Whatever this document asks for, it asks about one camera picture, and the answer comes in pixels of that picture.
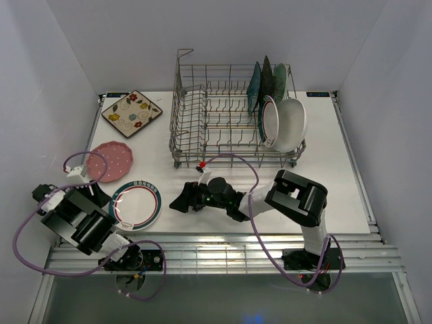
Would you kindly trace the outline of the round plate teal red rim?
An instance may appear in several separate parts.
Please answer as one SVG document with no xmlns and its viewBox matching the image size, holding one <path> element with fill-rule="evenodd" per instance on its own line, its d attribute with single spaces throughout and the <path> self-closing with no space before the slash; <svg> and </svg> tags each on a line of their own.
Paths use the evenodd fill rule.
<svg viewBox="0 0 432 324">
<path fill-rule="evenodd" d="M 258 129 L 261 142 L 271 148 L 279 133 L 279 113 L 275 101 L 269 95 L 263 97 L 262 105 L 259 107 Z"/>
</svg>

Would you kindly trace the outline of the teal square plate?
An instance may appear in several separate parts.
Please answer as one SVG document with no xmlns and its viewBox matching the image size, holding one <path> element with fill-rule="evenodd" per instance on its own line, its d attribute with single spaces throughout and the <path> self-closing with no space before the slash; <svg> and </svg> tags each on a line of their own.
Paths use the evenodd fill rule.
<svg viewBox="0 0 432 324">
<path fill-rule="evenodd" d="M 259 62 L 254 65 L 252 78 L 250 79 L 246 94 L 248 99 L 248 114 L 252 115 L 257 107 L 261 90 L 261 66 Z"/>
</svg>

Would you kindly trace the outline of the black floral square plate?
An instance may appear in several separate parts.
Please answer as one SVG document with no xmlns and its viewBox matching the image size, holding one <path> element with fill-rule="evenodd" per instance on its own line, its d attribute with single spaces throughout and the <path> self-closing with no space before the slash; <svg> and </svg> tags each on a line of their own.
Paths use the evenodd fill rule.
<svg viewBox="0 0 432 324">
<path fill-rule="evenodd" d="M 271 96 L 274 91 L 274 81 L 273 81 L 273 70 L 269 58 L 265 56 L 263 62 L 263 68 L 261 70 L 261 85 L 259 92 L 259 102 L 261 102 L 265 96 Z"/>
</svg>

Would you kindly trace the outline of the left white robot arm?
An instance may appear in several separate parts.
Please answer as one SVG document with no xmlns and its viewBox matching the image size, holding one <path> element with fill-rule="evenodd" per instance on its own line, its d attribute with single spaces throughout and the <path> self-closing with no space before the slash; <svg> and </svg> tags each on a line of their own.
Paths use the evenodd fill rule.
<svg viewBox="0 0 432 324">
<path fill-rule="evenodd" d="M 80 252 L 108 257 L 106 271 L 132 271 L 142 267 L 139 246 L 116 232 L 115 220 L 103 208 L 111 197 L 98 184 L 68 188 L 56 192 L 52 184 L 40 184 L 32 191 L 33 199 L 48 201 L 38 210 L 41 223 Z"/>
</svg>

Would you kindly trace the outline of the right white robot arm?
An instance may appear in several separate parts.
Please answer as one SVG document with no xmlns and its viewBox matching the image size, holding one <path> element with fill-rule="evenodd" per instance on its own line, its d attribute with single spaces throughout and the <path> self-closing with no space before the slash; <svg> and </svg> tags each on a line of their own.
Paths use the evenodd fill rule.
<svg viewBox="0 0 432 324">
<path fill-rule="evenodd" d="M 213 207 L 226 211 L 237 222 L 251 221 L 257 215 L 276 210 L 297 223 L 304 238 L 302 252 L 294 252 L 294 264 L 322 267 L 329 260 L 324 247 L 327 230 L 323 215 L 328 190 L 324 185 L 281 169 L 274 180 L 252 191 L 236 191 L 223 177 L 209 178 L 205 171 L 197 182 L 186 182 L 180 195 L 169 208 L 181 213 Z"/>
</svg>

